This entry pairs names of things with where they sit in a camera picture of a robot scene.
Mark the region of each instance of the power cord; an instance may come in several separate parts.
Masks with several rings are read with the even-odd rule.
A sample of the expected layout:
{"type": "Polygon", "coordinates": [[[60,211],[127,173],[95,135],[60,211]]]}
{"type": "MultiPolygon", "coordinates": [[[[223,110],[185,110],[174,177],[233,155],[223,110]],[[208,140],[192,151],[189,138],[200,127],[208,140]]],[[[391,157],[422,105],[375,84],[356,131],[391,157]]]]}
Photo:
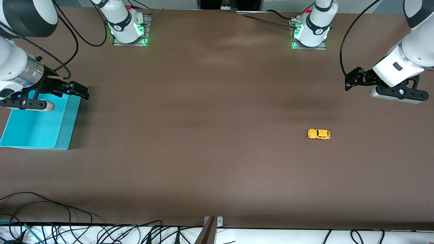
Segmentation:
{"type": "Polygon", "coordinates": [[[131,1],[136,2],[136,3],[138,3],[138,4],[142,5],[142,6],[144,6],[145,8],[149,9],[148,6],[144,5],[143,3],[139,2],[139,1],[136,1],[136,0],[131,0],[131,1]]]}
{"type": "Polygon", "coordinates": [[[311,5],[309,5],[309,7],[305,8],[304,11],[306,11],[306,9],[309,9],[310,7],[312,7],[315,4],[315,2],[313,2],[311,5]]]}
{"type": "Polygon", "coordinates": [[[184,238],[184,240],[188,243],[191,244],[191,242],[184,236],[184,234],[182,232],[179,232],[182,236],[182,238],[184,238]]]}
{"type": "Polygon", "coordinates": [[[72,29],[77,33],[77,35],[80,37],[80,39],[83,40],[86,44],[88,44],[88,45],[90,45],[90,46],[99,47],[99,46],[104,45],[105,41],[107,40],[107,28],[106,28],[105,23],[104,23],[104,18],[102,17],[102,15],[101,15],[101,13],[99,12],[98,8],[96,7],[96,5],[95,5],[92,1],[90,1],[90,2],[92,3],[93,7],[95,8],[96,12],[98,13],[99,18],[101,19],[102,24],[103,24],[103,26],[104,26],[104,32],[105,32],[104,40],[103,40],[102,43],[100,43],[100,44],[92,44],[92,43],[88,42],[86,39],[84,39],[84,37],[83,37],[83,36],[82,36],[78,31],[77,31],[77,29],[74,27],[74,25],[73,25],[73,24],[71,23],[71,21],[68,19],[68,17],[66,17],[66,15],[65,15],[64,12],[62,11],[62,9],[59,7],[59,5],[58,5],[55,1],[53,1],[54,5],[55,5],[56,8],[59,10],[60,14],[65,18],[65,20],[68,22],[68,24],[70,24],[70,26],[71,26],[72,29]]]}
{"type": "Polygon", "coordinates": [[[272,25],[283,26],[283,27],[290,28],[290,29],[295,29],[296,28],[295,26],[284,25],[284,24],[273,22],[273,21],[268,21],[268,20],[263,20],[263,19],[259,19],[259,18],[256,18],[256,17],[248,16],[248,15],[243,15],[243,16],[246,17],[246,18],[258,20],[260,22],[269,23],[269,24],[272,24],[272,25]]]}
{"type": "MultiPolygon", "coordinates": [[[[16,217],[13,216],[12,214],[0,214],[0,217],[2,216],[10,216],[13,219],[16,219],[16,222],[18,223],[19,227],[20,227],[20,235],[23,233],[23,225],[21,224],[21,221],[16,217]]],[[[10,236],[12,236],[12,238],[17,239],[17,237],[15,237],[12,233],[12,221],[9,220],[9,234],[10,236]]]]}
{"type": "Polygon", "coordinates": [[[132,2],[130,0],[127,0],[127,2],[131,5],[131,8],[133,8],[133,9],[143,9],[141,7],[134,6],[134,4],[132,4],[132,2]]]}
{"type": "Polygon", "coordinates": [[[322,242],[322,244],[326,244],[327,239],[329,238],[329,235],[330,235],[331,232],[332,232],[332,229],[330,229],[330,230],[327,232],[327,235],[325,235],[325,238],[324,238],[324,241],[322,242]]]}
{"type": "MultiPolygon", "coordinates": [[[[382,244],[382,243],[383,243],[383,240],[384,240],[385,231],[384,231],[384,230],[381,230],[381,232],[382,232],[382,234],[381,234],[381,238],[380,238],[380,241],[379,241],[378,244],[382,244]]],[[[356,244],[364,244],[364,243],[363,243],[362,236],[360,235],[360,233],[359,233],[358,231],[352,230],[352,231],[350,232],[350,235],[351,235],[351,239],[353,240],[354,243],[356,243],[356,244]],[[353,236],[354,233],[356,233],[356,234],[358,235],[358,238],[360,239],[360,242],[361,242],[361,243],[356,242],[356,240],[354,239],[354,236],[353,236]]]]}
{"type": "Polygon", "coordinates": [[[167,238],[169,238],[170,236],[172,236],[172,235],[174,235],[174,234],[176,234],[176,233],[178,233],[178,232],[181,232],[181,231],[184,231],[184,230],[187,230],[187,229],[191,229],[191,228],[200,228],[200,227],[203,227],[203,226],[190,226],[190,227],[186,227],[186,228],[184,228],[184,229],[180,229],[180,230],[178,230],[178,231],[175,231],[175,232],[169,234],[168,236],[166,236],[166,237],[165,237],[163,240],[161,240],[158,244],[162,244],[163,241],[165,241],[167,238]]]}
{"type": "MultiPolygon", "coordinates": [[[[75,58],[75,56],[79,52],[79,41],[78,41],[75,33],[72,31],[72,29],[69,27],[69,25],[65,22],[65,20],[60,15],[57,15],[57,16],[62,21],[62,23],[66,26],[66,28],[68,28],[69,32],[72,34],[72,36],[74,37],[74,40],[76,42],[76,50],[75,50],[74,54],[64,63],[65,65],[67,65],[69,62],[71,62],[75,58]]],[[[59,67],[55,68],[54,71],[57,71],[61,68],[62,68],[62,66],[59,66],[59,67]]]]}
{"type": "Polygon", "coordinates": [[[347,39],[348,33],[350,33],[351,28],[353,28],[354,24],[360,19],[360,17],[366,12],[368,11],[370,8],[372,8],[376,3],[378,3],[381,0],[375,0],[373,3],[371,3],[371,5],[369,5],[368,7],[365,8],[365,10],[363,10],[357,17],[356,19],[351,23],[350,27],[348,28],[347,32],[344,35],[344,38],[342,39],[342,44],[341,44],[341,50],[339,51],[339,61],[341,63],[341,69],[342,69],[342,73],[345,75],[345,77],[347,76],[347,73],[345,72],[345,68],[344,68],[344,64],[342,61],[342,50],[344,49],[344,43],[345,40],[347,39]]]}
{"type": "Polygon", "coordinates": [[[157,236],[160,236],[160,242],[161,242],[161,234],[163,233],[163,231],[165,231],[165,230],[167,230],[167,229],[170,229],[172,226],[166,226],[165,228],[163,228],[163,226],[159,226],[159,227],[157,227],[157,230],[154,232],[154,233],[157,233],[158,232],[158,234],[156,234],[154,237],[151,237],[151,241],[153,241],[157,236]]]}
{"type": "Polygon", "coordinates": [[[151,239],[151,237],[152,237],[152,234],[153,234],[153,230],[154,230],[154,228],[157,228],[157,226],[153,226],[152,228],[151,228],[151,230],[149,231],[149,233],[147,234],[147,236],[146,236],[146,244],[152,244],[152,239],[151,239]]]}
{"type": "Polygon", "coordinates": [[[281,15],[279,12],[272,10],[272,9],[269,9],[266,12],[273,12],[273,13],[277,14],[277,16],[279,16],[280,18],[282,18],[284,20],[291,20],[291,18],[285,17],[285,16],[281,15]]]}
{"type": "MultiPolygon", "coordinates": [[[[76,208],[76,207],[73,207],[73,206],[68,206],[68,205],[65,205],[65,204],[63,204],[63,203],[60,203],[60,202],[57,202],[57,201],[53,201],[53,200],[51,200],[51,199],[49,199],[49,198],[46,198],[46,197],[44,197],[44,196],[42,196],[42,195],[40,195],[40,194],[38,194],[38,193],[31,192],[31,191],[23,191],[23,192],[13,193],[13,194],[7,195],[6,197],[0,198],[0,201],[2,201],[2,200],[4,200],[4,199],[7,199],[7,198],[10,198],[10,197],[12,197],[12,196],[15,196],[15,195],[21,195],[21,194],[30,194],[30,195],[35,195],[35,196],[37,196],[37,197],[43,199],[43,201],[34,201],[34,202],[31,202],[31,203],[28,203],[28,204],[22,206],[22,207],[21,207],[20,209],[18,209],[17,211],[15,211],[14,214],[8,214],[9,216],[11,216],[10,221],[9,221],[9,230],[10,230],[10,232],[11,232],[11,229],[10,229],[10,227],[11,227],[11,222],[12,222],[12,220],[13,220],[14,218],[17,219],[17,218],[16,218],[16,215],[17,215],[20,211],[22,211],[24,208],[26,208],[26,207],[28,207],[28,206],[30,206],[30,205],[32,205],[32,204],[35,204],[35,203],[50,202],[50,203],[53,203],[53,204],[56,204],[56,205],[62,206],[62,207],[64,207],[64,208],[68,211],[68,215],[69,215],[69,221],[68,221],[69,229],[71,230],[72,235],[73,235],[74,238],[76,239],[72,244],[75,244],[76,242],[79,242],[80,244],[83,244],[82,242],[79,241],[79,238],[82,237],[82,236],[83,236],[83,235],[84,235],[84,234],[89,230],[89,228],[92,226],[92,221],[93,221],[93,216],[92,216],[92,215],[95,215],[95,214],[93,214],[93,213],[91,213],[91,212],[88,212],[88,211],[85,211],[85,210],[82,210],[82,209],[80,209],[80,208],[76,208]],[[87,214],[87,215],[90,217],[90,223],[89,223],[89,226],[88,226],[88,227],[86,228],[86,230],[85,230],[81,235],[79,235],[78,237],[75,236],[75,234],[74,234],[74,232],[73,232],[73,230],[72,230],[72,220],[71,220],[71,210],[70,210],[70,209],[74,209],[74,210],[77,210],[77,211],[79,211],[79,212],[85,213],[85,214],[87,214]]],[[[21,231],[20,234],[22,234],[22,225],[21,225],[21,223],[20,223],[20,231],[21,231]]]]}
{"type": "MultiPolygon", "coordinates": [[[[163,225],[163,222],[162,222],[161,220],[155,220],[155,221],[148,222],[148,223],[145,223],[145,224],[135,225],[133,228],[127,230],[125,233],[128,234],[128,233],[131,232],[134,228],[138,228],[138,227],[146,226],[146,225],[149,225],[149,224],[152,224],[152,223],[155,223],[155,222],[160,222],[160,226],[163,225]]],[[[130,225],[120,224],[120,225],[116,225],[116,226],[113,226],[113,227],[109,228],[108,230],[105,231],[105,233],[102,234],[101,237],[97,238],[96,243],[97,243],[97,244],[98,244],[98,243],[105,243],[105,240],[106,240],[108,237],[112,238],[112,237],[111,237],[111,234],[113,234],[114,232],[118,231],[119,229],[121,229],[121,228],[123,228],[123,227],[127,227],[127,226],[130,226],[130,225]]],[[[117,238],[117,239],[113,240],[113,242],[119,242],[120,240],[121,240],[121,239],[117,238]]]]}
{"type": "Polygon", "coordinates": [[[253,6],[253,9],[255,9],[256,8],[256,6],[258,6],[258,4],[260,4],[262,2],[262,0],[259,0],[254,6],[253,6]]]}
{"type": "Polygon", "coordinates": [[[0,236],[0,240],[4,241],[4,243],[6,244],[11,244],[8,240],[4,239],[3,237],[0,236]]]}
{"type": "Polygon", "coordinates": [[[9,26],[5,25],[3,22],[0,21],[0,25],[8,30],[9,32],[11,32],[13,35],[25,40],[26,42],[28,42],[30,45],[34,46],[35,48],[39,49],[40,51],[44,52],[46,55],[50,56],[52,59],[54,59],[56,62],[58,62],[67,72],[68,72],[68,76],[64,77],[64,80],[67,80],[69,78],[71,78],[71,71],[68,69],[68,67],[66,67],[66,65],[64,63],[62,63],[62,61],[60,61],[56,56],[54,56],[53,54],[51,54],[50,52],[48,52],[47,50],[43,49],[42,47],[38,46],[37,44],[35,44],[34,42],[32,42],[31,40],[25,38],[24,36],[20,35],[19,33],[17,33],[15,30],[9,28],[9,26]]]}
{"type": "Polygon", "coordinates": [[[180,236],[180,233],[181,233],[181,227],[178,227],[178,232],[176,233],[176,238],[175,238],[175,242],[173,243],[173,244],[181,244],[181,242],[179,241],[179,236],[180,236]]]}

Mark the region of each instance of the toy car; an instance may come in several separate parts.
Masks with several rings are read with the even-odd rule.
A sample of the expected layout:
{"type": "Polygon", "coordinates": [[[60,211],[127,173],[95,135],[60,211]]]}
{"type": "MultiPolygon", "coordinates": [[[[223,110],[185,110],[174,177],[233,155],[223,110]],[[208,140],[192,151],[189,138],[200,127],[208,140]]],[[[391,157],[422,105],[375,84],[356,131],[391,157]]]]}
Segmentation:
{"type": "Polygon", "coordinates": [[[330,131],[316,130],[316,129],[308,129],[307,137],[310,139],[321,139],[321,140],[328,140],[331,138],[330,131]]]}

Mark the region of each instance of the black cable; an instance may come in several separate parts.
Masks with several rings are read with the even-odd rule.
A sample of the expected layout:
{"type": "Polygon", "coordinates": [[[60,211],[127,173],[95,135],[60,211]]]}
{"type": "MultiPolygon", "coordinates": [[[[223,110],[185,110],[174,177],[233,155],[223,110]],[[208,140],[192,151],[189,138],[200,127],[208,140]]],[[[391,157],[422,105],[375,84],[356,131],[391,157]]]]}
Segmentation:
{"type": "Polygon", "coordinates": [[[180,230],[181,230],[181,227],[178,227],[178,232],[176,233],[175,242],[173,244],[181,244],[181,242],[180,242],[181,238],[180,238],[180,235],[179,235],[180,230]]]}
{"type": "MultiPolygon", "coordinates": [[[[69,224],[69,228],[70,228],[70,230],[71,230],[72,235],[76,238],[76,240],[75,240],[72,244],[75,244],[75,242],[77,242],[77,241],[78,241],[80,244],[83,244],[82,242],[79,241],[79,238],[82,237],[82,236],[83,236],[83,235],[84,235],[84,234],[89,230],[89,228],[91,227],[91,225],[92,225],[92,221],[93,221],[93,216],[92,216],[93,213],[88,212],[88,211],[85,211],[85,210],[82,210],[82,209],[79,209],[79,208],[76,208],[76,207],[73,207],[73,206],[68,206],[68,205],[65,205],[65,204],[60,203],[60,202],[57,202],[57,201],[53,201],[53,200],[51,200],[51,199],[49,199],[49,198],[46,198],[46,197],[44,197],[44,196],[42,196],[42,195],[40,195],[40,194],[38,194],[38,193],[31,192],[31,191],[23,191],[23,192],[13,193],[13,194],[7,195],[6,197],[0,198],[0,201],[4,200],[4,199],[6,199],[6,198],[10,198],[10,197],[15,196],[15,195],[19,195],[19,194],[31,194],[31,195],[35,195],[35,196],[37,196],[37,197],[39,197],[39,198],[41,198],[41,199],[43,199],[43,200],[49,201],[49,202],[51,202],[51,203],[53,203],[53,204],[60,205],[60,206],[63,206],[64,208],[66,208],[66,210],[68,211],[68,214],[69,214],[69,222],[68,222],[68,224],[69,224]],[[71,211],[70,211],[70,208],[71,208],[71,209],[78,210],[78,211],[80,211],[80,212],[82,212],[82,213],[85,213],[85,214],[87,214],[87,215],[90,217],[90,223],[89,223],[89,226],[88,226],[87,229],[86,229],[86,230],[85,230],[85,231],[84,231],[80,236],[78,236],[78,237],[76,237],[75,234],[74,234],[74,232],[72,231],[72,224],[71,224],[71,211]]],[[[32,202],[32,203],[26,204],[25,206],[21,207],[18,211],[16,211],[16,214],[17,214],[19,211],[21,211],[23,208],[25,208],[25,207],[27,207],[27,206],[29,206],[29,205],[31,205],[31,204],[38,203],[38,202],[44,202],[44,201],[36,201],[36,202],[32,202]]]]}
{"type": "Polygon", "coordinates": [[[127,2],[131,5],[132,9],[143,9],[141,7],[134,6],[134,4],[132,4],[130,0],[127,0],[127,2]]]}
{"type": "Polygon", "coordinates": [[[182,238],[184,238],[184,240],[186,240],[188,242],[188,244],[191,244],[191,242],[184,236],[184,234],[182,234],[182,232],[179,232],[179,233],[181,234],[182,238]]]}
{"type": "Polygon", "coordinates": [[[151,235],[151,241],[154,240],[157,236],[160,236],[160,242],[161,242],[161,234],[162,234],[162,232],[165,231],[165,230],[167,230],[167,229],[170,229],[170,228],[172,228],[172,226],[166,226],[166,228],[164,228],[164,229],[162,227],[160,227],[160,229],[157,230],[157,231],[159,231],[157,235],[155,235],[154,237],[152,237],[152,235],[151,235]]]}
{"type": "Polygon", "coordinates": [[[141,241],[141,233],[140,233],[140,229],[138,228],[138,225],[135,225],[134,227],[128,229],[127,231],[122,232],[121,235],[119,235],[116,239],[113,240],[112,244],[114,244],[114,243],[116,243],[116,242],[122,243],[121,240],[122,240],[123,238],[125,238],[125,237],[126,237],[126,236],[127,236],[127,235],[128,235],[128,234],[129,234],[133,229],[135,229],[135,228],[137,228],[137,229],[139,230],[139,234],[140,234],[140,237],[139,237],[139,243],[140,243],[140,241],[141,241]]]}
{"type": "Polygon", "coordinates": [[[380,238],[380,242],[378,244],[382,244],[383,243],[383,239],[384,239],[384,235],[386,234],[386,232],[384,230],[381,230],[383,234],[381,234],[381,238],[380,238]]]}
{"type": "Polygon", "coordinates": [[[256,8],[256,6],[258,6],[258,4],[260,3],[260,2],[262,2],[262,0],[259,0],[254,6],[253,6],[253,10],[256,8]]]}
{"type": "Polygon", "coordinates": [[[330,230],[327,232],[327,235],[325,235],[325,238],[324,238],[324,241],[322,242],[322,244],[326,244],[327,239],[329,238],[329,235],[330,235],[331,232],[332,232],[332,229],[330,229],[330,230]]]}
{"type": "Polygon", "coordinates": [[[191,229],[191,228],[200,228],[200,227],[203,227],[203,226],[190,226],[190,227],[186,227],[186,228],[184,228],[184,229],[181,229],[181,230],[175,231],[175,232],[173,232],[172,234],[166,236],[166,237],[165,237],[163,240],[161,240],[158,244],[162,244],[163,241],[165,241],[165,240],[166,240],[167,238],[169,238],[170,236],[176,234],[177,232],[184,231],[184,230],[191,229]]]}
{"type": "Polygon", "coordinates": [[[103,226],[102,229],[101,229],[100,231],[98,231],[98,233],[96,234],[96,240],[97,240],[97,242],[98,242],[98,240],[100,239],[99,234],[100,234],[102,231],[105,231],[105,233],[102,234],[101,238],[102,238],[105,234],[107,234],[108,231],[110,231],[112,228],[115,228],[116,225],[113,225],[113,226],[112,226],[111,228],[109,228],[108,230],[107,230],[105,227],[107,227],[107,226],[103,226]]]}
{"type": "MultiPolygon", "coordinates": [[[[75,33],[69,27],[69,25],[66,24],[65,20],[60,15],[57,15],[57,16],[63,22],[63,24],[66,26],[66,28],[68,28],[69,32],[71,33],[71,35],[74,37],[74,40],[76,41],[76,51],[74,52],[74,54],[66,62],[64,62],[64,64],[67,65],[69,62],[71,62],[76,57],[77,53],[79,52],[79,41],[78,41],[77,36],[75,35],[75,33]]],[[[61,68],[62,68],[62,66],[59,66],[59,67],[55,68],[54,71],[57,71],[57,70],[59,70],[61,68]]]]}
{"type": "Polygon", "coordinates": [[[143,3],[139,2],[139,1],[136,1],[136,0],[131,0],[131,1],[136,2],[136,3],[138,3],[138,4],[142,5],[142,6],[144,6],[145,8],[149,9],[148,6],[144,5],[143,3]]]}
{"type": "Polygon", "coordinates": [[[137,231],[138,231],[138,242],[137,242],[137,244],[140,244],[140,241],[141,241],[141,231],[140,231],[139,227],[136,227],[136,228],[137,228],[137,231]]]}
{"type": "MultiPolygon", "coordinates": [[[[134,229],[134,228],[147,226],[147,225],[150,225],[150,224],[155,223],[155,222],[160,222],[160,224],[163,225],[163,221],[161,221],[161,220],[155,220],[155,221],[148,222],[148,223],[145,223],[145,224],[136,225],[136,226],[134,226],[133,228],[131,228],[130,230],[128,230],[128,232],[130,232],[130,231],[131,231],[132,229],[134,229]]],[[[127,227],[127,226],[130,226],[130,225],[121,224],[121,225],[113,226],[112,228],[108,229],[108,230],[105,232],[105,234],[108,233],[108,231],[110,231],[111,229],[113,229],[113,228],[115,228],[115,227],[118,227],[118,228],[117,228],[116,230],[112,231],[111,233],[108,233],[108,236],[105,237],[105,238],[102,239],[102,240],[101,240],[101,238],[104,236],[104,234],[103,234],[100,238],[97,238],[97,240],[96,240],[96,244],[104,243],[104,241],[105,241],[109,236],[111,236],[111,234],[113,234],[113,233],[116,232],[117,230],[119,230],[119,229],[121,229],[121,228],[123,228],[123,227],[127,227]]]]}
{"type": "Polygon", "coordinates": [[[269,10],[267,10],[266,12],[273,12],[273,13],[277,14],[277,16],[279,16],[280,18],[282,18],[282,19],[284,19],[284,20],[291,20],[291,18],[288,18],[288,17],[285,17],[285,16],[281,15],[281,14],[280,14],[279,12],[277,12],[276,10],[269,9],[269,10]]]}
{"type": "Polygon", "coordinates": [[[84,37],[77,31],[77,29],[74,27],[74,25],[71,23],[71,21],[68,19],[68,17],[66,17],[66,15],[64,14],[64,12],[62,11],[62,9],[59,7],[59,5],[56,3],[56,1],[53,1],[54,5],[56,6],[56,8],[59,10],[60,14],[65,18],[65,20],[68,22],[68,24],[70,24],[70,26],[72,27],[72,29],[77,33],[77,35],[80,37],[80,39],[82,39],[85,43],[87,43],[90,46],[94,46],[94,47],[98,47],[98,46],[102,46],[104,45],[105,41],[107,40],[107,28],[105,27],[105,23],[104,23],[104,18],[102,17],[101,13],[99,12],[98,8],[96,7],[96,5],[90,1],[93,5],[93,7],[95,8],[96,12],[98,13],[99,17],[101,18],[101,21],[103,23],[104,26],[104,40],[102,41],[102,43],[100,44],[92,44],[90,42],[88,42],[86,39],[84,39],[84,37]]]}
{"type": "Polygon", "coordinates": [[[273,22],[273,21],[259,19],[259,18],[252,17],[252,16],[247,16],[247,15],[242,15],[242,16],[247,17],[247,18],[251,18],[251,19],[254,19],[254,20],[259,20],[259,21],[264,22],[264,23],[270,23],[270,24],[273,24],[273,25],[283,26],[283,27],[290,28],[290,29],[295,29],[296,28],[295,26],[284,25],[284,24],[273,22]]]}
{"type": "MultiPolygon", "coordinates": [[[[12,218],[12,220],[15,218],[16,219],[16,221],[18,222],[18,224],[20,225],[20,236],[21,236],[21,234],[23,233],[23,225],[21,224],[21,221],[16,217],[16,216],[13,216],[12,214],[0,214],[0,217],[2,217],[2,216],[10,216],[11,218],[12,218]]],[[[9,220],[9,234],[10,234],[10,236],[12,236],[12,238],[13,239],[18,239],[17,237],[15,237],[14,235],[13,235],[13,233],[12,233],[12,221],[11,220],[9,220]]]]}
{"type": "Polygon", "coordinates": [[[315,2],[313,2],[311,5],[309,5],[309,7],[305,8],[304,11],[306,11],[306,9],[309,9],[310,7],[312,7],[315,4],[315,2]]]}
{"type": "Polygon", "coordinates": [[[153,230],[156,228],[157,226],[152,226],[151,230],[146,234],[146,236],[143,238],[143,240],[141,241],[140,244],[144,244],[146,241],[146,244],[152,244],[151,241],[151,235],[153,234],[153,230]]]}
{"type": "MultiPolygon", "coordinates": [[[[57,243],[57,238],[60,236],[60,238],[62,238],[63,242],[64,242],[64,243],[67,243],[66,240],[63,238],[62,234],[66,233],[66,232],[70,232],[71,230],[67,230],[67,231],[64,231],[64,232],[60,232],[60,228],[61,228],[61,227],[62,227],[62,226],[59,226],[59,227],[56,228],[56,235],[55,235],[55,236],[48,236],[45,240],[42,240],[42,241],[48,241],[49,239],[54,239],[54,240],[55,240],[55,243],[57,243]]],[[[73,229],[73,231],[84,230],[84,229],[87,229],[87,228],[88,228],[88,227],[78,228],[78,229],[73,229]]]]}
{"type": "Polygon", "coordinates": [[[0,240],[2,240],[4,243],[6,244],[11,244],[8,240],[4,239],[3,237],[0,236],[0,240]]]}
{"type": "Polygon", "coordinates": [[[41,227],[41,230],[42,230],[42,235],[44,236],[44,239],[42,239],[42,242],[46,243],[46,241],[49,239],[49,237],[53,236],[54,243],[58,244],[58,242],[57,242],[58,231],[57,231],[56,226],[53,223],[50,223],[50,222],[43,222],[43,223],[51,225],[51,235],[49,235],[48,237],[45,236],[44,226],[41,224],[40,227],[41,227]]]}
{"type": "Polygon", "coordinates": [[[34,42],[32,42],[31,40],[23,37],[22,35],[20,35],[19,33],[17,33],[15,30],[9,28],[9,26],[3,24],[3,22],[0,21],[0,25],[5,28],[6,30],[8,30],[9,32],[11,32],[13,35],[25,40],[26,42],[28,42],[30,45],[34,46],[35,48],[39,49],[40,51],[44,52],[46,55],[50,56],[52,59],[54,59],[55,61],[57,61],[67,72],[68,72],[68,76],[64,77],[63,79],[69,79],[71,78],[71,71],[68,69],[68,67],[66,67],[66,65],[64,63],[62,63],[62,61],[60,61],[56,56],[54,56],[53,54],[49,53],[47,50],[43,49],[42,47],[36,45],[34,42]]]}
{"type": "Polygon", "coordinates": [[[347,76],[347,73],[345,72],[345,68],[344,68],[344,64],[342,61],[342,50],[344,49],[344,43],[345,40],[347,39],[348,33],[350,33],[351,28],[354,26],[354,24],[359,20],[359,18],[366,12],[368,11],[370,8],[372,8],[372,6],[374,6],[376,3],[378,3],[380,0],[375,0],[373,3],[371,3],[371,5],[369,5],[367,8],[365,8],[365,10],[363,10],[358,16],[357,18],[351,23],[350,27],[348,28],[347,32],[344,35],[344,38],[342,39],[342,44],[341,44],[341,50],[339,52],[339,61],[341,63],[341,69],[342,69],[342,73],[344,73],[345,77],[347,76]]]}
{"type": "Polygon", "coordinates": [[[364,243],[363,243],[363,239],[362,239],[362,237],[360,236],[360,234],[359,234],[358,231],[351,231],[351,232],[350,232],[350,235],[351,235],[351,239],[353,240],[354,243],[356,243],[356,244],[364,244],[364,243]],[[356,233],[356,234],[358,235],[358,237],[359,237],[361,243],[358,243],[358,242],[355,241],[354,236],[353,236],[353,233],[356,233]]]}

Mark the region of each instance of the green led light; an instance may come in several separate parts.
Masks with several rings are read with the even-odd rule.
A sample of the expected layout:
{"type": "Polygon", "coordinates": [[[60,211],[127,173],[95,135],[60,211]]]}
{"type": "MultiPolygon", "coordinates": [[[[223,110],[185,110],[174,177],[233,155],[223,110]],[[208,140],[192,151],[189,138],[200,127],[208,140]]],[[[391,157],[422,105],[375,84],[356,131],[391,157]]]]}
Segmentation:
{"type": "Polygon", "coordinates": [[[329,31],[330,31],[330,28],[328,28],[328,29],[325,31],[326,33],[325,33],[325,36],[324,36],[324,40],[327,39],[327,34],[329,33],[329,31]]]}
{"type": "Polygon", "coordinates": [[[141,35],[141,34],[143,34],[143,31],[140,31],[140,30],[139,30],[139,27],[140,27],[140,26],[139,26],[138,24],[134,24],[134,28],[136,28],[137,34],[138,34],[138,35],[141,35]]]}
{"type": "Polygon", "coordinates": [[[149,40],[149,38],[145,38],[145,39],[143,39],[143,40],[141,41],[141,43],[142,43],[144,46],[147,46],[147,45],[148,45],[148,40],[149,40]]]}
{"type": "Polygon", "coordinates": [[[110,27],[110,33],[112,34],[112,36],[115,36],[114,33],[113,33],[112,27],[110,25],[108,25],[108,26],[110,27]]]}
{"type": "Polygon", "coordinates": [[[303,31],[303,24],[300,24],[300,27],[298,27],[297,30],[295,30],[294,37],[298,39],[302,31],[303,31]]]}

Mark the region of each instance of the white floor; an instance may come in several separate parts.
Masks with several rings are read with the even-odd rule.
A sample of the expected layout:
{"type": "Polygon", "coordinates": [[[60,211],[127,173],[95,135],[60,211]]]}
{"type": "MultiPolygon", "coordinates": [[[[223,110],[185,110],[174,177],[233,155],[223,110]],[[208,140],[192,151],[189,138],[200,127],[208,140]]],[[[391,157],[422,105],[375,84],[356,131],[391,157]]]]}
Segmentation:
{"type": "MultiPolygon", "coordinates": [[[[73,226],[73,229],[84,228],[80,226],[73,226]]],[[[119,235],[124,233],[130,227],[124,227],[111,235],[112,238],[116,239],[119,235]]],[[[125,238],[122,239],[122,244],[137,244],[139,241],[150,231],[151,227],[140,227],[139,230],[132,230],[125,238]]],[[[42,228],[32,227],[31,230],[37,235],[41,240],[44,239],[42,234],[42,228]]],[[[51,226],[44,227],[44,233],[48,237],[52,234],[51,226]]],[[[62,226],[61,231],[69,230],[69,226],[62,226]]],[[[81,238],[80,241],[83,244],[96,244],[97,234],[102,230],[102,227],[94,226],[91,227],[81,238]]],[[[165,238],[169,234],[175,232],[177,228],[173,227],[165,230],[161,238],[165,238]]],[[[84,230],[74,231],[75,236],[79,236],[84,230]]],[[[191,242],[194,243],[197,236],[199,235],[201,228],[192,228],[182,231],[183,235],[191,242]]],[[[13,227],[13,234],[18,236],[20,232],[19,227],[13,227]]],[[[328,230],[269,230],[269,229],[236,229],[236,228],[219,228],[217,230],[216,244],[226,244],[235,241],[235,244],[322,244],[328,230]]],[[[364,244],[378,244],[381,231],[359,231],[362,236],[364,244]]],[[[66,240],[66,244],[72,244],[75,238],[71,235],[71,232],[67,232],[62,235],[66,240]]],[[[5,226],[0,227],[0,237],[11,240],[12,237],[9,234],[9,228],[5,226]]],[[[175,240],[175,235],[162,242],[162,244],[173,244],[175,240]]],[[[181,244],[187,244],[181,237],[181,244]]],[[[64,244],[61,238],[58,238],[59,244],[64,244]]],[[[23,242],[27,244],[37,244],[39,241],[27,231],[23,242]]],[[[113,240],[106,238],[100,243],[112,243],[113,240]]],[[[158,244],[160,242],[160,237],[157,236],[153,240],[153,244],[158,244]]],[[[432,232],[409,232],[409,231],[386,231],[383,244],[429,244],[434,242],[434,233],[432,232]]],[[[46,244],[53,244],[54,240],[50,239],[44,242],[46,244]]],[[[355,244],[350,237],[350,231],[332,231],[327,244],[355,244]]]]}

